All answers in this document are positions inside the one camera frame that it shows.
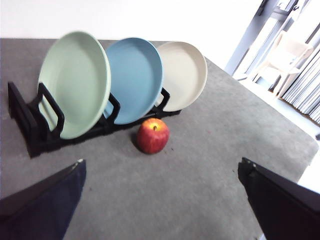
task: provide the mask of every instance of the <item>dish rack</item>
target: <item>dish rack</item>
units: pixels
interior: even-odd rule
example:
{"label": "dish rack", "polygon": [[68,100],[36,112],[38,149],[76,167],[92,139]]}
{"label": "dish rack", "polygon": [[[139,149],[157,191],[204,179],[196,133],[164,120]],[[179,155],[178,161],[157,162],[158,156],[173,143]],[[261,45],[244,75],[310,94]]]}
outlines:
{"label": "dish rack", "polygon": [[[108,118],[105,118],[102,114],[98,122],[89,131],[73,139],[60,138],[60,133],[64,128],[65,115],[42,82],[40,82],[38,85],[36,97],[30,103],[26,103],[16,85],[13,82],[9,82],[8,109],[11,118],[16,120],[24,136],[28,153],[32,158],[44,152],[51,152],[60,149],[66,145],[74,145],[91,138],[112,134],[115,131],[129,129],[133,126],[141,124],[148,118],[161,119],[163,117],[180,114],[181,110],[172,112],[164,111],[164,107],[170,98],[170,94],[164,88],[162,88],[161,94],[163,95],[163,100],[160,105],[153,106],[153,108],[145,116],[132,123],[118,125],[115,124],[115,119],[118,116],[121,105],[110,93],[109,102],[113,105],[113,111],[111,115]],[[52,131],[50,131],[47,120],[39,110],[39,103],[43,97],[47,99],[57,115],[57,125]]]}

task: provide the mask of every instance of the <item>gray carpet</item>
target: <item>gray carpet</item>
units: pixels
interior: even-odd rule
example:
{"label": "gray carpet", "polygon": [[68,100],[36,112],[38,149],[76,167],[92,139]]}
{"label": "gray carpet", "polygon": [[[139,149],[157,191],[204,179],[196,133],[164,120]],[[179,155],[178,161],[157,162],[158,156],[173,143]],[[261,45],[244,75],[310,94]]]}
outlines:
{"label": "gray carpet", "polygon": [[[237,177],[241,157],[296,182],[318,149],[207,60],[202,95],[180,115],[163,119],[171,136],[160,153],[135,148],[136,126],[30,159],[8,114],[7,82],[30,101],[53,42],[1,40],[1,197],[86,159],[87,179],[66,240],[258,239],[261,229]],[[111,41],[101,43],[107,47]]]}

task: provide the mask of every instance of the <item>apple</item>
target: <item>apple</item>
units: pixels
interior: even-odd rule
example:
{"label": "apple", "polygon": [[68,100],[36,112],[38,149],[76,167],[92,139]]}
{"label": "apple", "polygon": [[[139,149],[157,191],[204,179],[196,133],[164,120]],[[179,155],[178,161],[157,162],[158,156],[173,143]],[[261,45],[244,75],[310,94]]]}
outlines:
{"label": "apple", "polygon": [[146,154],[160,152],[168,142],[170,130],[167,125],[158,118],[145,120],[137,134],[137,144]]}

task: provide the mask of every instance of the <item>chair leg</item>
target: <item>chair leg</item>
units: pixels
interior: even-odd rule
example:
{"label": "chair leg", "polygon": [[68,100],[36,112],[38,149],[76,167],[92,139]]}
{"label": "chair leg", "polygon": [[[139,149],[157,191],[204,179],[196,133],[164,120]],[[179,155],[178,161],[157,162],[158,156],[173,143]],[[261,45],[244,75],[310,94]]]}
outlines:
{"label": "chair leg", "polygon": [[256,69],[254,69],[249,76],[247,77],[247,79],[250,81],[253,81],[254,83],[259,79],[259,77],[261,76],[261,74],[259,75],[259,73],[264,70],[267,66],[268,66],[268,62],[265,61],[263,63],[261,63]]}
{"label": "chair leg", "polygon": [[282,86],[283,86],[283,84],[285,83],[285,81],[286,81],[286,78],[287,78],[287,74],[281,74],[280,75],[281,77],[280,77],[280,79],[279,79],[279,82],[278,82],[278,84],[275,86],[275,88],[273,89],[273,95],[276,97],[277,96],[277,94],[278,94],[278,92],[281,90],[281,88],[282,88]]}
{"label": "chair leg", "polygon": [[295,80],[297,74],[291,74],[289,75],[288,79],[285,81],[283,87],[281,88],[279,94],[278,94],[278,98],[281,98],[286,90],[289,88],[289,86],[292,84],[292,82]]}

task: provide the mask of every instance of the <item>green plate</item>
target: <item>green plate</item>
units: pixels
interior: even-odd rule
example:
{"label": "green plate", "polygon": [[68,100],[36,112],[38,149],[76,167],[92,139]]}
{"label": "green plate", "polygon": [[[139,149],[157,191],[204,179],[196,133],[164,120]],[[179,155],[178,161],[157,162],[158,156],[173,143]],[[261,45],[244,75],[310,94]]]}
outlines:
{"label": "green plate", "polygon": [[[85,32],[71,32],[48,51],[41,67],[39,83],[49,90],[62,112],[62,139],[73,139],[92,128],[106,108],[111,71],[100,43]],[[43,98],[39,110],[52,131],[58,117]]]}

